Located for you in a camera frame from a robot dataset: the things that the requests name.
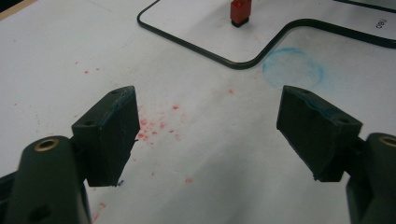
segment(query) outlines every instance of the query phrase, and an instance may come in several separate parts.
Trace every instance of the blue marker stain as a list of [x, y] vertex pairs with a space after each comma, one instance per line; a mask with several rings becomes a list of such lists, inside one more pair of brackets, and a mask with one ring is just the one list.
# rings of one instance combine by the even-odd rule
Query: blue marker stain
[[323, 66], [297, 48], [274, 50], [262, 65], [265, 80], [282, 89], [284, 85], [312, 89], [325, 76]]

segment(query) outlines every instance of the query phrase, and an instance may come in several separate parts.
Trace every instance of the black line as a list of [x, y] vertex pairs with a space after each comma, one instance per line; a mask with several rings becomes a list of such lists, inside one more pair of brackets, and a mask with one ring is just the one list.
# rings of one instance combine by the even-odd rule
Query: black line
[[374, 5], [369, 5], [369, 4], [360, 3], [360, 2], [354, 2], [354, 1], [349, 1], [349, 0], [333, 0], [333, 1], [347, 3], [347, 4], [350, 4], [350, 5], [355, 5], [355, 6], [359, 6], [359, 7], [368, 7], [368, 8], [373, 8], [373, 9], [376, 9], [376, 10], [396, 13], [395, 9], [387, 8], [387, 7], [379, 7], [379, 6], [374, 6]]
[[185, 41], [181, 38], [178, 38], [174, 35], [170, 35], [168, 33], [166, 33], [165, 31], [162, 31], [158, 28], [155, 28], [153, 26], [150, 26], [144, 22], [142, 22], [140, 20], [140, 17], [143, 15], [143, 13], [145, 13], [147, 10], [149, 10], [151, 7], [153, 7], [155, 4], [157, 4], [158, 2], [160, 2], [161, 0], [157, 0], [156, 2], [154, 2], [153, 4], [151, 4], [150, 6], [146, 7], [145, 9], [143, 9], [143, 11], [141, 11], [139, 13], [139, 15], [137, 15], [137, 22], [139, 23], [139, 25], [157, 35], [161, 35], [162, 37], [165, 37], [175, 43], [178, 43], [179, 45], [187, 48], [187, 49], [191, 49], [199, 54], [202, 54], [204, 56], [206, 56], [209, 59], [212, 59], [215, 62], [221, 63], [227, 67], [230, 67], [232, 69], [238, 69], [238, 70], [242, 70], [242, 69], [248, 69], [253, 67], [254, 65], [258, 64], [264, 57], [265, 55], [276, 45], [276, 43], [281, 40], [281, 38], [291, 29], [296, 28], [296, 27], [313, 27], [322, 31], [327, 31], [330, 33], [334, 33], [337, 35], [343, 35], [346, 37], [350, 37], [353, 39], [357, 39], [369, 44], [374, 44], [374, 45], [378, 45], [384, 48], [389, 48], [389, 49], [396, 49], [396, 40], [392, 40], [392, 39], [387, 39], [384, 37], [379, 37], [376, 35], [368, 35], [359, 31], [354, 31], [351, 29], [347, 29], [345, 27], [342, 26], [337, 26], [337, 25], [333, 25], [324, 21], [317, 21], [317, 20], [312, 20], [312, 19], [301, 19], [301, 20], [297, 20], [297, 21], [291, 21], [289, 22], [287, 25], [285, 25], [280, 31], [279, 33], [277, 33], [277, 35], [267, 44], [267, 46], [264, 47], [264, 49], [252, 60], [244, 62], [244, 63], [236, 63], [236, 62], [232, 62], [226, 58], [223, 58], [221, 56], [219, 56], [218, 54], [215, 54], [211, 51], [208, 51], [206, 49], [202, 49], [196, 45], [193, 45], [192, 43]]

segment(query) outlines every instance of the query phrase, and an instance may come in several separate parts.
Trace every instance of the white surface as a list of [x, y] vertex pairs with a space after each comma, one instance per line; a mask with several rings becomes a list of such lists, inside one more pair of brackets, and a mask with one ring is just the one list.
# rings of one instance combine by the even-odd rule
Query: white surface
[[[235, 63], [254, 59], [290, 22], [315, 19], [396, 39], [396, 14], [332, 0], [253, 0], [249, 22], [231, 25], [229, 0], [161, 0], [141, 21]], [[383, 19], [383, 28], [376, 28]]]
[[276, 130], [281, 85], [344, 109], [362, 138], [395, 135], [396, 50], [301, 28], [234, 71], [140, 28], [148, 4], [40, 0], [0, 21], [0, 175], [28, 144], [71, 137], [103, 95], [135, 85], [153, 128], [121, 187], [88, 189], [94, 223], [348, 223], [347, 175], [315, 182]]

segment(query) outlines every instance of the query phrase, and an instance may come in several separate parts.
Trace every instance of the screw hole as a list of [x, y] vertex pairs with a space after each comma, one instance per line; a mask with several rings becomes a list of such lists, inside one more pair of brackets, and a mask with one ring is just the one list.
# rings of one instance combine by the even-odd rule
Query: screw hole
[[59, 144], [59, 140], [56, 138], [46, 139], [35, 145], [35, 151], [37, 152], [48, 151], [57, 147], [58, 144]]
[[396, 147], [396, 138], [395, 137], [382, 136], [379, 138], [379, 141], [387, 146]]
[[88, 126], [92, 126], [92, 125], [95, 125], [96, 122], [94, 120], [88, 120], [88, 121], [85, 122], [85, 124], [88, 125]]
[[32, 223], [38, 223], [44, 218], [49, 217], [51, 214], [50, 207], [45, 204], [43, 206], [37, 207], [30, 213], [29, 221]]

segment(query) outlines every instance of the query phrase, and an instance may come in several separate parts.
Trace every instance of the red block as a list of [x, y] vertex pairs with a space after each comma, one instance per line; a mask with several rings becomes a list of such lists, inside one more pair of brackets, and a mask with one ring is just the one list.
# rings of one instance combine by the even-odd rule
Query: red block
[[241, 26], [248, 22], [251, 12], [251, 0], [233, 0], [231, 2], [231, 21], [234, 26]]

